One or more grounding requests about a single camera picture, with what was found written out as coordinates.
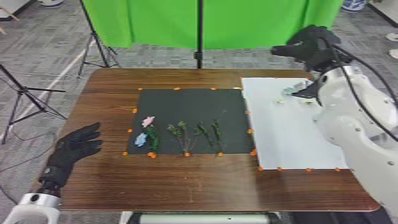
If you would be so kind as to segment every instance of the green screen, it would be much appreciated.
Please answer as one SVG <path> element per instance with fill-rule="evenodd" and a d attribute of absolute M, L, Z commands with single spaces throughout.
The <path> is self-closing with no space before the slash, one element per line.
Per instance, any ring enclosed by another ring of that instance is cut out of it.
<path fill-rule="evenodd" d="M 102 41 L 196 48 L 198 0 L 84 0 Z M 331 27 L 341 0 L 205 0 L 205 49 L 285 44 L 309 24 Z"/>

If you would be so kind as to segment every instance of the light stand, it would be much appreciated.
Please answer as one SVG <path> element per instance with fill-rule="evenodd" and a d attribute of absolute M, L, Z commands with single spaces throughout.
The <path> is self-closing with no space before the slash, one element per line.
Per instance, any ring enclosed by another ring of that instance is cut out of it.
<path fill-rule="evenodd" d="M 82 78 L 84 65 L 94 65 L 94 66 L 98 66 L 102 68 L 112 68 L 118 65 L 118 67 L 121 68 L 119 62 L 116 60 L 116 55 L 118 55 L 116 50 L 112 49 L 112 47 L 103 46 L 103 43 L 102 43 L 102 40 L 100 40 L 100 37 L 98 37 L 98 33 L 96 33 L 93 22 L 91 22 L 89 13 L 87 13 L 86 6 L 84 6 L 84 0 L 80 0 L 80 5 L 82 5 L 82 8 L 84 8 L 84 15 L 86 15 L 86 19 L 87 19 L 89 27 L 91 27 L 91 37 L 89 37 L 89 42 L 87 42 L 87 46 L 86 46 L 82 64 L 80 64 L 80 68 L 79 68 L 79 78 Z M 103 65 L 98 65 L 98 64 L 94 64 L 94 63 L 86 61 L 87 60 L 89 49 L 91 49 L 93 39 L 96 41 L 96 46 L 98 46 L 98 51 L 100 51 L 100 55 L 102 55 Z M 109 58 L 105 57 L 103 48 L 105 48 L 105 50 L 109 52 Z"/>
<path fill-rule="evenodd" d="M 61 119 L 66 120 L 64 115 L 59 113 L 59 111 L 50 107 L 48 102 L 43 101 L 36 95 L 31 93 L 31 90 L 34 91 L 47 91 L 50 93 L 57 92 L 63 93 L 66 91 L 63 90 L 55 90 L 55 89 L 41 89 L 41 88 L 31 88 L 27 86 L 22 85 L 22 83 L 18 82 L 15 76 L 11 75 L 4 65 L 0 64 L 0 70 L 16 86 L 15 90 L 18 93 L 18 97 L 16 97 L 16 102 L 15 102 L 15 107 L 13 107 L 13 112 L 11 112 L 11 117 L 9 117 L 9 123 L 7 123 L 7 127 L 6 127 L 6 132 L 4 132 L 4 139 L 2 139 L 2 145 L 6 144 L 6 140 L 7 140 L 7 136 L 9 136 L 9 131 L 11 131 L 11 126 L 22 122 L 25 119 L 29 119 L 31 117 L 34 117 L 38 114 L 41 113 L 50 113 L 54 114 Z M 20 100 L 22 100 L 22 96 L 27 96 L 34 106 L 38 107 L 38 111 L 34 113 L 31 113 L 27 116 L 23 116 L 22 118 L 16 119 L 16 109 L 18 109 L 18 105 L 20 105 Z"/>
<path fill-rule="evenodd" d="M 194 53 L 198 69 L 203 69 L 203 7 L 205 0 L 198 0 L 198 51 Z"/>

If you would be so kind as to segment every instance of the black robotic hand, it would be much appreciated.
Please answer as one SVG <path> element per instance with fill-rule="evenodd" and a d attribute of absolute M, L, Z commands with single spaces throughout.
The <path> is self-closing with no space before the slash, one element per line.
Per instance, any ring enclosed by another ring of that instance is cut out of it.
<path fill-rule="evenodd" d="M 102 135 L 100 126 L 102 123 L 86 126 L 59 140 L 39 178 L 45 188 L 57 186 L 59 189 L 66 186 L 77 161 L 102 151 L 103 141 L 94 140 Z"/>
<path fill-rule="evenodd" d="M 285 46 L 272 47 L 272 54 L 293 57 L 306 65 L 306 71 L 324 72 L 334 64 L 336 57 L 333 45 L 340 44 L 341 40 L 327 27 L 309 25 L 293 35 Z M 338 52 L 341 62 L 350 63 L 352 58 Z"/>

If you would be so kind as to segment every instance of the black mat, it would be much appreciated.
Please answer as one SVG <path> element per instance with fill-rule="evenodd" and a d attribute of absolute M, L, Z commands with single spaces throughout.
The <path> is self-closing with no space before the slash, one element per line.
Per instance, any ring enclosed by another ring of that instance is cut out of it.
<path fill-rule="evenodd" d="M 155 127 L 160 136 L 158 154 L 182 154 L 183 149 L 178 139 L 167 131 L 167 126 L 176 126 L 178 122 L 187 123 L 190 138 L 194 139 L 194 128 L 203 122 L 212 138 L 214 120 L 219 119 L 222 133 L 222 149 L 226 154 L 249 153 L 253 150 L 253 140 L 247 134 L 249 119 L 246 115 L 246 101 L 242 91 L 233 89 L 182 89 L 142 90 L 139 99 L 139 112 L 134 119 L 134 132 L 128 141 L 128 153 L 148 153 L 148 143 L 135 147 L 135 138 L 142 133 L 142 120 L 155 116 Z M 205 136 L 198 138 L 192 154 L 215 154 Z"/>

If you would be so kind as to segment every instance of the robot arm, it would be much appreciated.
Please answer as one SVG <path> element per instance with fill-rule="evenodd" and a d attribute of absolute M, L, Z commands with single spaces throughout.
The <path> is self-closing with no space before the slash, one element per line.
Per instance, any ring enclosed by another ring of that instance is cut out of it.
<path fill-rule="evenodd" d="M 352 57 L 333 49 L 336 43 L 340 39 L 325 27 L 309 26 L 288 47 L 274 47 L 272 53 L 293 56 L 308 71 L 320 72 L 313 85 L 293 95 L 318 99 L 324 109 L 315 121 L 324 137 L 343 149 L 365 190 L 398 214 L 398 142 L 391 138 L 398 126 L 397 101 L 375 88 L 361 69 L 350 66 Z"/>
<path fill-rule="evenodd" d="M 61 188 L 66 186 L 77 161 L 94 155 L 102 150 L 100 123 L 86 126 L 59 140 L 55 151 L 48 158 L 47 168 L 39 177 L 41 187 L 36 193 L 23 195 L 4 224 L 22 220 L 47 219 L 48 224 L 57 224 Z"/>

